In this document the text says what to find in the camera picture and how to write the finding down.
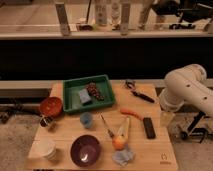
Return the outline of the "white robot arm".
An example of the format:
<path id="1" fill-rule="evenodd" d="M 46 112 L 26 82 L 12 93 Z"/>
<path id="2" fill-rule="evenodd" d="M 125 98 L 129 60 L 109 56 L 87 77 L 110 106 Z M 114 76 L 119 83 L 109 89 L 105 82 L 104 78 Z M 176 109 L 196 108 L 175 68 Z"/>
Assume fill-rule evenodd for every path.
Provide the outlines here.
<path id="1" fill-rule="evenodd" d="M 199 64 L 190 64 L 166 74 L 165 88 L 159 95 L 164 111 L 176 112 L 185 102 L 213 117 L 213 90 L 203 84 L 207 72 Z"/>

